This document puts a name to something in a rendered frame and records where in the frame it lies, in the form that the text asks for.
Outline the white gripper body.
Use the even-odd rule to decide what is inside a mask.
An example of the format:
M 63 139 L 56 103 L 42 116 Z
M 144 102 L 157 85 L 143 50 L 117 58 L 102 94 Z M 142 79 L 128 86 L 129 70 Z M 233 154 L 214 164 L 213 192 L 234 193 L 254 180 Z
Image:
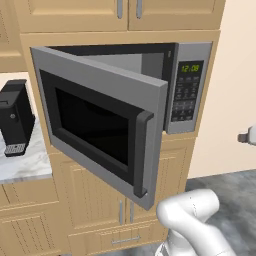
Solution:
M 256 125 L 248 128 L 247 142 L 250 145 L 256 146 Z

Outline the silver microwave oven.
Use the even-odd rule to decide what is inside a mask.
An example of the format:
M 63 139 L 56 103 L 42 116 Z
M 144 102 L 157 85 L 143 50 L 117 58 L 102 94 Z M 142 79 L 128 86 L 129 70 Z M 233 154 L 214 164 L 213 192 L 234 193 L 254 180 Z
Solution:
M 166 81 L 163 130 L 168 134 L 195 130 L 212 50 L 210 42 L 80 45 L 56 49 Z

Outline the grey microwave door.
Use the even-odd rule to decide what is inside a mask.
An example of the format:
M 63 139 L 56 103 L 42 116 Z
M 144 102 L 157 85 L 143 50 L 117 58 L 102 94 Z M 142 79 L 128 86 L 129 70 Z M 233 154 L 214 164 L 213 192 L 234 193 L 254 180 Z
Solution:
M 124 196 L 154 204 L 168 83 L 50 47 L 31 50 L 51 144 Z M 136 118 L 147 123 L 143 187 L 133 193 Z

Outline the wooden under-counter cupboard door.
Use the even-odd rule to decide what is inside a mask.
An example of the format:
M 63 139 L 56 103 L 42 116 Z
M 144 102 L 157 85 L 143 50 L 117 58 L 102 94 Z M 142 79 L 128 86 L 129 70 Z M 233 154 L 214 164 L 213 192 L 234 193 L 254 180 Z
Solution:
M 57 203 L 0 210 L 0 256 L 58 256 L 69 252 Z

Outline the wooden lower cupboard door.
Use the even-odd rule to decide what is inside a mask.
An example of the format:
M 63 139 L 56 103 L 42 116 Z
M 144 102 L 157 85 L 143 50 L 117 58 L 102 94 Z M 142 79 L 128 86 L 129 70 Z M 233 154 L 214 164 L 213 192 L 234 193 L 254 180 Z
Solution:
M 60 161 L 60 173 L 73 233 L 120 226 L 120 200 L 124 223 L 125 197 L 120 192 L 68 157 Z
M 168 151 L 162 151 L 160 154 L 158 176 L 156 181 L 154 205 L 149 209 L 138 206 L 134 203 L 134 221 L 133 223 L 150 221 L 156 218 L 157 204 L 178 192 L 180 175 L 186 157 L 185 148 L 176 148 Z M 127 217 L 130 223 L 130 212 Z

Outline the narrow wooden upper cupboard door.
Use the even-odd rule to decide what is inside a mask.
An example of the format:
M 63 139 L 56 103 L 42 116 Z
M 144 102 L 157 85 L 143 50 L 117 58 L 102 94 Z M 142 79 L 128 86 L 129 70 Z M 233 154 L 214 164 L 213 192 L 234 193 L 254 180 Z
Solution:
M 137 0 L 129 0 L 133 31 L 219 29 L 226 0 L 142 0 L 142 17 L 136 17 Z

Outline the wide wooden upper cupboard door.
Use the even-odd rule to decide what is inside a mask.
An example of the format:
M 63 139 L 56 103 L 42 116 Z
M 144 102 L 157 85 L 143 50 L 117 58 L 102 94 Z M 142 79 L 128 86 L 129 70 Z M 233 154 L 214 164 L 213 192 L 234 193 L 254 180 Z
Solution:
M 125 31 L 128 0 L 117 17 L 117 0 L 13 0 L 20 30 L 42 32 Z

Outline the plain wooden drawer front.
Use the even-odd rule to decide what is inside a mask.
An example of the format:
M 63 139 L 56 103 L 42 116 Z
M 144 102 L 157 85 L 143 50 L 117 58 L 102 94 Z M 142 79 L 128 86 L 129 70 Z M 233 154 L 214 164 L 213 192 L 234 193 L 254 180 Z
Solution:
M 56 187 L 52 178 L 0 185 L 0 209 L 57 200 Z

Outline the black coffee machine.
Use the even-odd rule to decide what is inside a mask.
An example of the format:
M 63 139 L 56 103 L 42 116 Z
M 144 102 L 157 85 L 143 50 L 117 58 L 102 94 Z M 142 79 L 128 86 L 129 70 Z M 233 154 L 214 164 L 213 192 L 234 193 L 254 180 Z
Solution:
M 0 90 L 0 131 L 6 157 L 25 154 L 35 124 L 25 84 L 26 79 L 8 80 Z

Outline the tall wooden cupboard frame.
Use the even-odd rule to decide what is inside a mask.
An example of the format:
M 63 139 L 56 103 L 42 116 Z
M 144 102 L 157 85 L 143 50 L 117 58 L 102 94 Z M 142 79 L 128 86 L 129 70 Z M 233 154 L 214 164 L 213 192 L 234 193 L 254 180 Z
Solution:
M 204 108 L 205 98 L 209 86 L 210 75 L 212 72 L 213 62 L 215 58 L 217 43 L 219 35 L 215 31 L 166 31 L 166 32 L 73 32 L 73 33 L 28 33 L 22 36 L 22 48 L 24 57 L 26 60 L 32 91 L 34 94 L 37 112 L 39 114 L 39 120 L 43 131 L 44 141 L 47 149 L 47 153 L 50 158 L 51 167 L 53 171 L 53 180 L 56 185 L 57 195 L 59 198 L 60 215 L 67 234 L 68 242 L 69 236 L 73 234 L 71 229 L 71 217 L 68 213 L 67 197 L 64 192 L 64 184 L 60 173 L 60 161 L 64 157 L 68 157 L 63 152 L 55 148 L 51 142 L 48 134 L 47 123 L 43 110 L 43 105 L 40 97 L 40 91 L 38 87 L 37 77 L 33 64 L 31 50 L 35 47 L 50 47 L 56 49 L 58 46 L 80 46 L 80 45 L 116 45 L 116 44 L 144 44 L 144 43 L 185 43 L 185 42 L 210 42 L 212 44 L 212 50 L 209 58 L 207 73 L 205 77 L 204 88 L 202 91 L 200 107 L 198 111 L 195 130 L 193 132 L 168 134 L 166 131 L 162 131 L 162 139 L 159 153 L 162 151 L 168 151 L 176 148 L 185 148 L 186 157 L 180 175 L 178 192 L 179 194 L 185 189 L 191 157 L 198 135 L 201 116 Z M 134 225 L 137 223 L 129 224 L 127 217 L 130 212 L 130 200 L 125 197 L 125 221 L 123 225 L 113 228 L 124 227 L 126 225 Z

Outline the wooden wall cupboard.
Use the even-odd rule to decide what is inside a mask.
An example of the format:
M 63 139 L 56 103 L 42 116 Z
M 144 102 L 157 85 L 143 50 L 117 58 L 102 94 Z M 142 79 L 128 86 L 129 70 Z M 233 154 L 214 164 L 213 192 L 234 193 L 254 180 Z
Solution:
M 0 0 L 0 73 L 26 70 L 14 2 Z

